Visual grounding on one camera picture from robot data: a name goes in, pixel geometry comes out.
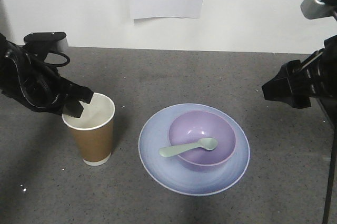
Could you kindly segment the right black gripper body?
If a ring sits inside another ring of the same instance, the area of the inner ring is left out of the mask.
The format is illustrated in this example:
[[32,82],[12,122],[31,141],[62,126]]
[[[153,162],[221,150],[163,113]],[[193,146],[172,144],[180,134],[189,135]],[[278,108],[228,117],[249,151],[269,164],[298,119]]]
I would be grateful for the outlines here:
[[311,107],[310,98],[336,100],[336,36],[324,41],[304,61],[292,60],[262,86],[266,100],[280,101],[293,108]]

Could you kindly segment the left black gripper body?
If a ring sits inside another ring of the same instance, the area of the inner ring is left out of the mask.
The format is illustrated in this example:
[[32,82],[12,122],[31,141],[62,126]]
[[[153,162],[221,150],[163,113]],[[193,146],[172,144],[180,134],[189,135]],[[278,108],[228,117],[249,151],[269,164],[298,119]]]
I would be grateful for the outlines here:
[[1,93],[31,111],[60,115],[67,95],[57,69],[69,62],[64,52],[31,53],[1,35]]

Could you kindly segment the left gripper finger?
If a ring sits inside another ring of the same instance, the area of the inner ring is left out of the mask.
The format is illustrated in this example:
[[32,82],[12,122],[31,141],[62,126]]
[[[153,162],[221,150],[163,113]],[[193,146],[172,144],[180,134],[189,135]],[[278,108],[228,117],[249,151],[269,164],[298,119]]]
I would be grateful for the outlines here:
[[80,86],[75,83],[70,83],[68,94],[73,100],[82,101],[89,104],[92,100],[94,92],[88,87]]
[[67,99],[64,102],[62,113],[74,118],[80,118],[83,113],[83,106],[80,100]]

